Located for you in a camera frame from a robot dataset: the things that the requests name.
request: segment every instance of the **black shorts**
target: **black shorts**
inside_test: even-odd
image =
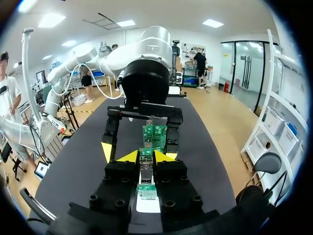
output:
[[[204,76],[205,68],[198,68],[198,77]]]
[[[82,86],[84,86],[84,87],[91,86],[91,76],[89,76],[89,75],[83,76]]]

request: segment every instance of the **person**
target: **person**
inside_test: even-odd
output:
[[[22,116],[18,106],[22,99],[22,93],[16,82],[16,79],[6,75],[6,68],[9,61],[8,52],[0,55],[0,116],[7,120],[23,124]],[[35,168],[37,167],[34,160],[29,156],[26,148],[18,143],[8,140],[12,150],[17,153],[17,157],[22,161],[28,161]]]
[[[112,45],[112,50],[115,50],[118,48],[118,44],[114,44]],[[115,91],[116,92],[119,92],[119,88],[117,87],[117,83],[116,83],[116,80],[114,79],[114,87],[115,87]]]
[[[85,101],[85,104],[88,104],[94,101],[91,90],[92,89],[91,73],[86,66],[82,65],[80,67],[80,75],[82,78],[82,86],[85,88],[85,92],[87,95],[87,100]]]
[[[198,89],[202,90],[201,87],[201,80],[203,79],[204,73],[205,73],[205,62],[206,57],[202,55],[200,52],[198,52],[194,58],[191,59],[191,61],[197,61],[197,69],[198,69],[198,78],[199,78],[199,86]]]

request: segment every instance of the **door frame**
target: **door frame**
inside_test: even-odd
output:
[[[222,42],[221,44],[224,43],[233,43],[234,46],[234,61],[233,61],[233,76],[232,76],[232,80],[231,80],[231,85],[230,85],[230,90],[229,90],[229,94],[232,94],[233,92],[233,86],[234,86],[234,81],[235,81],[235,72],[236,72],[236,55],[237,55],[237,46],[236,43],[262,43],[263,44],[263,72],[262,72],[262,81],[261,81],[261,85],[260,85],[260,90],[259,90],[259,94],[258,94],[258,99],[256,101],[255,104],[255,108],[253,110],[254,114],[256,114],[256,110],[257,107],[259,105],[260,102],[260,98],[261,98],[261,94],[262,94],[262,89],[263,89],[263,81],[264,81],[264,75],[265,75],[265,65],[266,65],[266,55],[265,55],[265,44],[269,44],[269,42],[267,41],[258,41],[258,40],[238,40],[238,41],[227,41],[227,42]]]

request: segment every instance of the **glass wall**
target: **glass wall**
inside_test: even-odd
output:
[[[236,43],[236,71],[232,94],[255,110],[263,76],[263,44]]]
[[[279,53],[279,46],[274,47],[275,52]],[[282,65],[278,62],[275,66],[272,87],[276,91],[280,89]],[[258,107],[262,107],[265,101],[269,68],[269,43],[255,41],[222,43],[220,83],[229,82],[229,93],[255,113],[258,113]]]

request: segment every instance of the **black shirt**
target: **black shirt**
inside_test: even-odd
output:
[[[201,55],[201,54],[197,54],[195,57],[194,57],[194,60],[197,61],[197,67],[198,69],[203,69],[205,68],[205,62],[206,62],[206,57],[204,55]]]

